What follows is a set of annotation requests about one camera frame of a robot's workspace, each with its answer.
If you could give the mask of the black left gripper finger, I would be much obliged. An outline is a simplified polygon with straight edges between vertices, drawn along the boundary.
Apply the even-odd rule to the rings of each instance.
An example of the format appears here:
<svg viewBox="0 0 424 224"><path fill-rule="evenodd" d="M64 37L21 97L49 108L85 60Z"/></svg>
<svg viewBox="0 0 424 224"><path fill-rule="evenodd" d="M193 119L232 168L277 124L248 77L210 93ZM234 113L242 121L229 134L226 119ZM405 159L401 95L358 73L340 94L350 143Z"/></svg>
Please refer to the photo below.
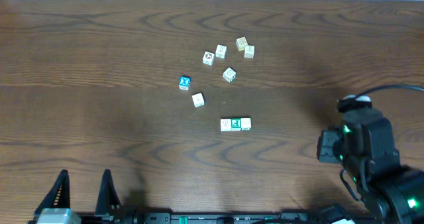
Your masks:
<svg viewBox="0 0 424 224"><path fill-rule="evenodd" d="M54 185L47 193L34 214L40 215L43 209L70 208L70 179L67 170L61 170Z"/></svg>
<svg viewBox="0 0 424 224"><path fill-rule="evenodd" d="M95 207L96 216L113 216L114 212L121 207L121 202L116 193L110 169L105 169Z"/></svg>

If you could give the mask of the green Z letter block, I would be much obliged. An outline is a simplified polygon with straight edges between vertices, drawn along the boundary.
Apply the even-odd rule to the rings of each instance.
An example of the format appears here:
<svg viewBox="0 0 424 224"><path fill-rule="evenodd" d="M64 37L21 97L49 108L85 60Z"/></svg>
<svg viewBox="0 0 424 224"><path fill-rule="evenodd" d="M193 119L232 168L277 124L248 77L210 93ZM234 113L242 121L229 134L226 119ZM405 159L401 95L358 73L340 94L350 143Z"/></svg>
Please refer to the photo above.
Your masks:
<svg viewBox="0 0 424 224"><path fill-rule="evenodd" d="M244 117L240 119L240 125L242 131L249 131L252 128L251 118Z"/></svg>

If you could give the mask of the green E letter block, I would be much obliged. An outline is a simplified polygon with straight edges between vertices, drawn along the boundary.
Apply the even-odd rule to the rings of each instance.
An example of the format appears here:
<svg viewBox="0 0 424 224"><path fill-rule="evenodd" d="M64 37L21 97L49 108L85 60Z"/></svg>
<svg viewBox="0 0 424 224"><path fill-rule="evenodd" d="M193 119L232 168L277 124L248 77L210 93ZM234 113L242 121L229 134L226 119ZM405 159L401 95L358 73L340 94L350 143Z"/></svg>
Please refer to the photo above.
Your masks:
<svg viewBox="0 0 424 224"><path fill-rule="evenodd" d="M232 118L231 131L240 131L240 130L241 130L241 118Z"/></svg>

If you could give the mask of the wooden block with brown drawing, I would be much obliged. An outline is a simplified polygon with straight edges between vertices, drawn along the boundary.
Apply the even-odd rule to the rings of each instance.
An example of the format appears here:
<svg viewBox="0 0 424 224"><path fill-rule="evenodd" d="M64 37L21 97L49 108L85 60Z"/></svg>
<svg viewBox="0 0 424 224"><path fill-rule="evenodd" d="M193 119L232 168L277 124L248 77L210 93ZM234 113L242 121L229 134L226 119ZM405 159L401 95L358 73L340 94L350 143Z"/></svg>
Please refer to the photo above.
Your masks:
<svg viewBox="0 0 424 224"><path fill-rule="evenodd" d="M231 131L231 119L220 120L221 132Z"/></svg>

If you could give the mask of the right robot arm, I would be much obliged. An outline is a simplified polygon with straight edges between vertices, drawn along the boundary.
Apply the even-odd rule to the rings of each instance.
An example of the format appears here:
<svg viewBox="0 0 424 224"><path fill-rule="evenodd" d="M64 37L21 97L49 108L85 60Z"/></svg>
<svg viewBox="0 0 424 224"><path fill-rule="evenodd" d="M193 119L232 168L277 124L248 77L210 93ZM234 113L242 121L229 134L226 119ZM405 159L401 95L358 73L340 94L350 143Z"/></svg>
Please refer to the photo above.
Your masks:
<svg viewBox="0 0 424 224"><path fill-rule="evenodd" d="M339 204L322 207L313 212L288 211L279 215L265 213L226 214L176 214L142 213L137 209L120 206L110 170L102 177L101 188L95 209L95 218L100 223L422 223L423 222L423 171L409 166L390 164L380 174L366 167L365 156L351 178L356 185L352 189L347 182L345 188L356 201L361 201L369 216L355 217Z"/></svg>

